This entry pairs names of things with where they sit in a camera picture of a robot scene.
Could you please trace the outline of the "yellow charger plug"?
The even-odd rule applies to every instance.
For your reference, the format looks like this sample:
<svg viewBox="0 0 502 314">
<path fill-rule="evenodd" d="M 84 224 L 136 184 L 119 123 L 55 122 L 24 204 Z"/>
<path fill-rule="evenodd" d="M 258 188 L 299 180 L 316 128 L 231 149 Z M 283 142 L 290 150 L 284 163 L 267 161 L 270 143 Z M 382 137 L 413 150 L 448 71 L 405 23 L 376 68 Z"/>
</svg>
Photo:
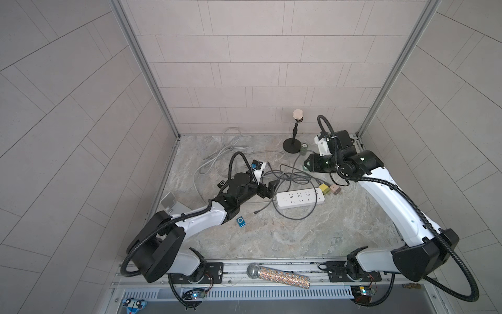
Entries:
<svg viewBox="0 0 502 314">
<path fill-rule="evenodd" d="M 323 195 L 327 195 L 329 192 L 331 192 L 330 186 L 324 183 L 319 186 L 319 189 L 323 193 Z"/>
</svg>

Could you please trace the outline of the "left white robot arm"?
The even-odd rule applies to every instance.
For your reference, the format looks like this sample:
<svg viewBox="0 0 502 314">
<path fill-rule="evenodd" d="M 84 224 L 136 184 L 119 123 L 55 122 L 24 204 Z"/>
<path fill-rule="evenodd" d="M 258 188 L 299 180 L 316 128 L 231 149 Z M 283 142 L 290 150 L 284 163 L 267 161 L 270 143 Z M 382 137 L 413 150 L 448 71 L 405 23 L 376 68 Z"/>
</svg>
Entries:
<svg viewBox="0 0 502 314">
<path fill-rule="evenodd" d="M 193 283 L 205 273 L 207 262 L 196 249 L 181 249 L 184 241 L 213 226 L 220 226 L 235 218 L 242 204 L 255 196 L 275 196 L 280 181 L 262 183 L 266 163 L 243 158 L 246 170 L 229 172 L 227 180 L 218 184 L 218 194 L 205 207 L 186 213 L 170 215 L 155 213 L 126 249 L 120 267 L 123 277 L 143 276 L 147 282 L 158 281 L 165 274 L 181 274 Z"/>
</svg>

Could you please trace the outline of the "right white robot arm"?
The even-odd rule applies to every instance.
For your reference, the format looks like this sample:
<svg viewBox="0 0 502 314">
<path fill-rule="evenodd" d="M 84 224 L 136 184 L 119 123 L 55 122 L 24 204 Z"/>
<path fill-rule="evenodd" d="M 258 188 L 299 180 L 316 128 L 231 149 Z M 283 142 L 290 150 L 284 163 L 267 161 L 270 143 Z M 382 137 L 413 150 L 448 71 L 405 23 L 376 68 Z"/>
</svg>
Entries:
<svg viewBox="0 0 502 314">
<path fill-rule="evenodd" d="M 425 280 L 464 302 L 476 302 L 480 293 L 475 277 L 455 252 L 460 238 L 451 228 L 441 228 L 431 220 L 393 180 L 383 161 L 372 151 L 357 152 L 345 130 L 336 132 L 328 119 L 318 115 L 320 133 L 315 137 L 318 152 L 304 166 L 313 173 L 337 174 L 347 183 L 358 183 L 377 201 L 397 228 L 404 245 L 397 249 L 360 247 L 346 257 L 345 272 L 359 281 L 366 273 L 384 272 L 392 278 L 403 275 L 410 281 Z M 469 294 L 452 290 L 429 274 L 455 261 L 470 288 Z"/>
</svg>

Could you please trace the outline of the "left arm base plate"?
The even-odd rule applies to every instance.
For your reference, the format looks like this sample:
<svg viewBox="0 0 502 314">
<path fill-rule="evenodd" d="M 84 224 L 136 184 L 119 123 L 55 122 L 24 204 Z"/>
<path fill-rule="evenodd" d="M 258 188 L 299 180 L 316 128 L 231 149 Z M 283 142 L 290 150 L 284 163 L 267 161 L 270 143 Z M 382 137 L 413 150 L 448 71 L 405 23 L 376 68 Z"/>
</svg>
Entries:
<svg viewBox="0 0 502 314">
<path fill-rule="evenodd" d="M 208 285 L 221 284 L 224 270 L 223 262 L 207 262 L 204 269 L 201 266 L 190 276 L 181 273 L 170 273 L 172 282 L 175 285 Z"/>
</svg>

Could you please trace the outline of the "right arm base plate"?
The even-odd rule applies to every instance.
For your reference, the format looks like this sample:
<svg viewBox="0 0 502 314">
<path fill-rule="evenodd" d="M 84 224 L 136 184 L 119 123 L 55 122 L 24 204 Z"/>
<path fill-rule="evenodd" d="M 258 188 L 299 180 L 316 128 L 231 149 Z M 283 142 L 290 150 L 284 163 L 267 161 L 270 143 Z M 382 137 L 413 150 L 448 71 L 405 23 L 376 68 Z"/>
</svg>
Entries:
<svg viewBox="0 0 502 314">
<path fill-rule="evenodd" d="M 370 282 L 382 281 L 382 277 L 379 272 L 365 272 L 362 268 L 349 261 L 342 260 L 329 260 L 322 262 L 318 265 L 318 269 L 326 272 L 331 283 L 350 283 L 350 282 Z"/>
</svg>

